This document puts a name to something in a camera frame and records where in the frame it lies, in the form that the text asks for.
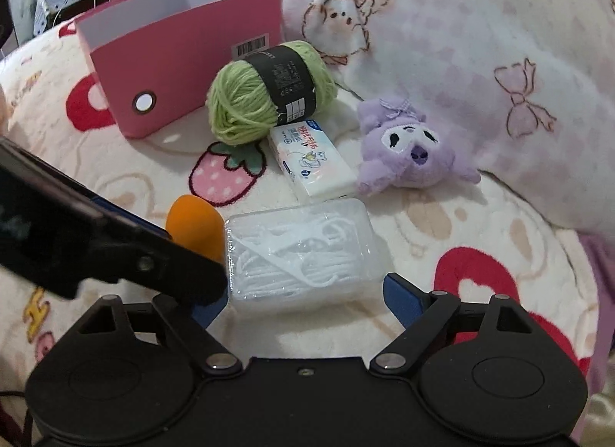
metal screw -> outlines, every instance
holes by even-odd
[[[231,354],[213,354],[207,357],[207,365],[211,369],[227,370],[233,367],[237,362],[237,357]]]
[[[141,272],[149,272],[154,269],[154,260],[150,256],[141,256],[136,263],[136,267]]]
[[[381,354],[376,357],[376,364],[382,369],[399,369],[405,366],[406,359],[399,354]]]

plush toy nose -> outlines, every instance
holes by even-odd
[[[427,162],[427,157],[429,156],[429,154],[427,153],[427,150],[425,150],[423,147],[415,145],[410,152],[410,156],[412,157],[412,160],[416,162],[416,164],[423,165],[425,164],[425,162]]]

transparent plastic box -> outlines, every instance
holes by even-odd
[[[240,314],[313,310],[377,296],[386,265],[358,199],[226,222],[229,299]]]

black yarn label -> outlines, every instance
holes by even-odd
[[[316,89],[308,66],[295,50],[275,46],[244,59],[263,80],[276,105],[276,125],[299,122],[316,111]]]

round hole in box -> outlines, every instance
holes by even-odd
[[[141,91],[132,101],[132,108],[138,114],[151,112],[156,106],[156,95],[153,91]]]

